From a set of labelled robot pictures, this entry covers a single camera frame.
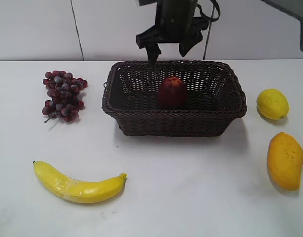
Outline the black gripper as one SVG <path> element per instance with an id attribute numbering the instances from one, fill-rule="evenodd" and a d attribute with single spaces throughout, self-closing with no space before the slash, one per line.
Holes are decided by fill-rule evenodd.
<path id="1" fill-rule="evenodd" d="M 140 49 L 145 48 L 149 63 L 156 63 L 161 55 L 159 43 L 179 43 L 179 52 L 185 57 L 203 40 L 202 30 L 208 21 L 194 13 L 198 8 L 196 0 L 140 0 L 141 6 L 156 4 L 155 24 L 136 36 Z"/>

